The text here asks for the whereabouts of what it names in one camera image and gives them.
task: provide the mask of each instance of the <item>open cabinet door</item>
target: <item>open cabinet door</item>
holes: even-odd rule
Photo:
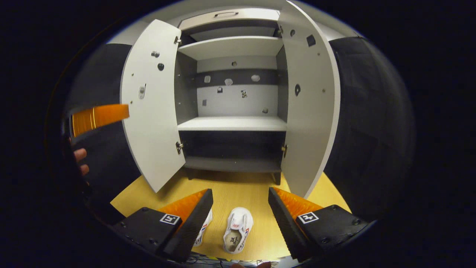
[[[307,198],[336,136],[340,82],[336,59],[317,24],[287,1],[278,25],[288,62],[287,150],[281,169],[293,194]]]
[[[132,46],[122,72],[123,121],[137,167],[157,192],[185,164],[175,117],[175,57],[181,31],[154,20]]]

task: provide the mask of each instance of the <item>white sneaker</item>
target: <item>white sneaker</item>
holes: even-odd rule
[[[212,215],[211,209],[210,209],[210,212],[208,213],[208,216],[207,216],[207,218],[205,219],[205,222],[202,225],[202,229],[200,229],[200,232],[198,233],[197,239],[195,240],[195,243],[193,243],[194,247],[198,247],[202,244],[202,242],[203,242],[203,239],[202,239],[203,238],[203,233],[205,232],[205,229],[210,224],[212,219],[213,219],[213,215]]]
[[[244,207],[234,208],[228,216],[228,225],[223,240],[223,248],[231,254],[240,253],[245,246],[248,233],[253,226],[253,217]]]

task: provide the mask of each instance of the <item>wooden floor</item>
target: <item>wooden floor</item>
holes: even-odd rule
[[[194,247],[192,251],[240,260],[276,259],[290,255],[268,204],[268,188],[275,186],[270,174],[200,171],[196,177],[188,180],[180,170],[158,193],[154,193],[144,177],[140,176],[111,204],[124,216],[129,216],[143,206],[159,209],[200,190],[211,188],[214,201],[213,221],[205,231],[202,245]],[[277,187],[289,191],[284,176],[281,177],[281,185]],[[325,174],[320,177],[308,200],[324,207],[336,204],[350,212],[345,200]],[[223,235],[230,211],[238,206],[250,210],[255,223],[243,251],[229,254],[223,249]]]

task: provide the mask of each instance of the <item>white cabinet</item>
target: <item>white cabinet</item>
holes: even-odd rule
[[[270,172],[277,181],[282,171],[290,190],[307,197],[337,128],[340,86],[329,43],[289,1],[280,12],[215,13],[184,20],[179,29],[155,20],[132,47],[121,103],[129,104],[124,128],[137,166],[156,192],[184,166]],[[224,29],[259,21],[281,35],[178,46],[217,23]]]

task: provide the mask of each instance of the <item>cabinet shelf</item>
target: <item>cabinet shelf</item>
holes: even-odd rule
[[[243,159],[186,156],[184,167],[225,172],[281,172],[281,167],[277,161],[265,158]]]
[[[277,116],[195,117],[178,125],[179,131],[286,131]]]
[[[200,41],[178,48],[196,61],[230,56],[273,56],[283,47],[278,37],[234,36]]]

